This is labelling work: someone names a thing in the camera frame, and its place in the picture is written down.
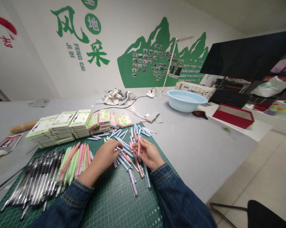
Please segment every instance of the denim sleeve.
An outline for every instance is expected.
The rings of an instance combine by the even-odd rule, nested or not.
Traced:
[[[74,180],[66,192],[29,227],[78,227],[93,190],[94,188],[87,187],[78,180]]]
[[[208,207],[167,163],[151,177],[157,187],[164,227],[217,227]]]

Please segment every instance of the paper roll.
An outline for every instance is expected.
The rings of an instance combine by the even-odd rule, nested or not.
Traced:
[[[38,122],[38,120],[34,120],[31,122],[27,122],[27,123],[22,123],[22,124],[14,126],[14,127],[10,127],[9,130],[11,133],[17,134],[19,132],[26,131],[26,130],[33,128],[37,122]]]

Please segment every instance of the black tv screen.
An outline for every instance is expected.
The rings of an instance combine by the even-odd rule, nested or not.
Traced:
[[[200,73],[261,80],[286,54],[286,32],[215,43]]]

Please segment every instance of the ceiling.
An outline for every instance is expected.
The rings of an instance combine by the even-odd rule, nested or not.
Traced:
[[[183,0],[246,34],[286,30],[286,0]]]

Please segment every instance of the white plastic bag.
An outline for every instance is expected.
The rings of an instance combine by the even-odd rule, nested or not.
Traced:
[[[268,82],[260,84],[250,93],[261,97],[274,96],[286,88],[286,82],[280,80],[277,76],[272,77]]]

